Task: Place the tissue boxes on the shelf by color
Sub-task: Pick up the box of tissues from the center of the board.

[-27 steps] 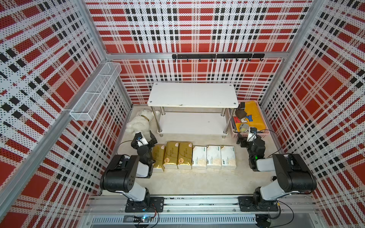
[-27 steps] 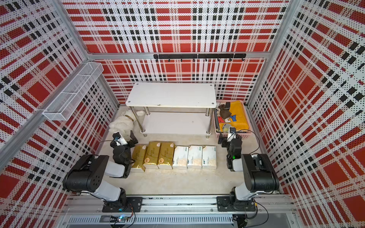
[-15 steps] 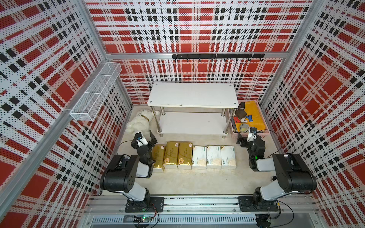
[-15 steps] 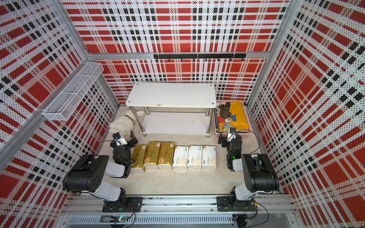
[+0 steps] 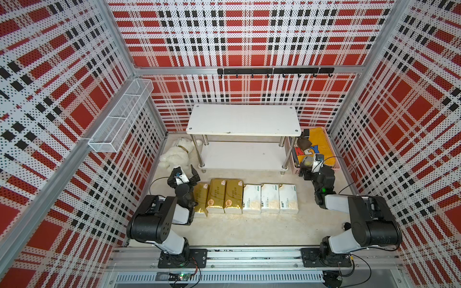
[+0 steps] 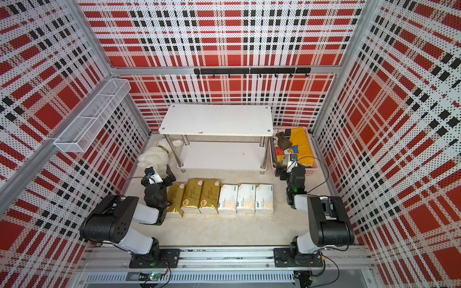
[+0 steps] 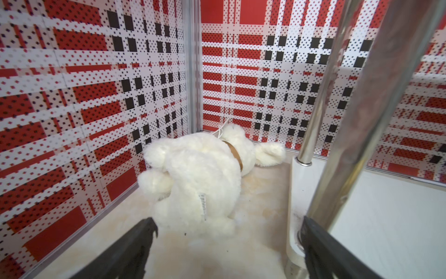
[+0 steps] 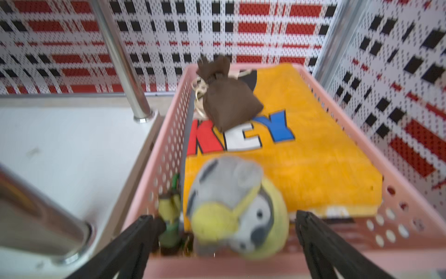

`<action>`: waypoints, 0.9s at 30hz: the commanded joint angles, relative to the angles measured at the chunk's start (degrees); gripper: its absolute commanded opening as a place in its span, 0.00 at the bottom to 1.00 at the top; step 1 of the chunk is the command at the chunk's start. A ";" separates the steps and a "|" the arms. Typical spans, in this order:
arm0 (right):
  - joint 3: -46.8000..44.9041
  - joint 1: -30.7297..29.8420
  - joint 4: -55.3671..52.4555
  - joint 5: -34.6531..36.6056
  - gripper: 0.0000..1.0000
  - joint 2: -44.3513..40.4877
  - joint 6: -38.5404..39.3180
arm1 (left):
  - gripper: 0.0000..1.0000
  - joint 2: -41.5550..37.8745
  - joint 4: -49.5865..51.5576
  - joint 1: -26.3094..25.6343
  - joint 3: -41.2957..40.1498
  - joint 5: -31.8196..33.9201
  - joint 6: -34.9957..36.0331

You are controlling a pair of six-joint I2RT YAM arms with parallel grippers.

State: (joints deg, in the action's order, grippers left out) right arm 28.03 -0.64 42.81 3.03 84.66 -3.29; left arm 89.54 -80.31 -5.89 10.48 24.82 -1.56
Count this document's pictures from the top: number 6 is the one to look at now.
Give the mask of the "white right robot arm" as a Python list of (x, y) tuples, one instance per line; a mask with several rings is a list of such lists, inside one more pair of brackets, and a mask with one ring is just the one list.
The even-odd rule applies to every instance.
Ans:
[(289, 248), (275, 248), (274, 264), (278, 268), (323, 267), (321, 250), (332, 248), (346, 251), (355, 241), (352, 225), (338, 196), (312, 196), (305, 190), (306, 168), (290, 164), (286, 169), (278, 168), (276, 176), (286, 182), (288, 205), (307, 212), (308, 232), (296, 236)]

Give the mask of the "white tissue pack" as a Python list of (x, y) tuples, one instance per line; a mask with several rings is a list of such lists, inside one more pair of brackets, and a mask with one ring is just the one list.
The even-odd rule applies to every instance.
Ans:
[(237, 213), (238, 186), (223, 184), (220, 189), (217, 211), (219, 214)]
[(256, 185), (239, 184), (237, 193), (237, 213), (255, 213)]
[(272, 184), (257, 184), (255, 195), (255, 212), (259, 214), (274, 213), (274, 195)]

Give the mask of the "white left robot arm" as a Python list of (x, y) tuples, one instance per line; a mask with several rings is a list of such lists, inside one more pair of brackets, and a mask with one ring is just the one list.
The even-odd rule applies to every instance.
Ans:
[(81, 237), (91, 242), (112, 244), (129, 252), (131, 269), (176, 268), (180, 249), (161, 248), (158, 239), (130, 226), (132, 222), (162, 225), (172, 205), (168, 200), (167, 188), (175, 181), (169, 165), (163, 178), (152, 166), (146, 168), (141, 181), (145, 187), (145, 203), (140, 203), (139, 198), (134, 196), (106, 196), (80, 226)]

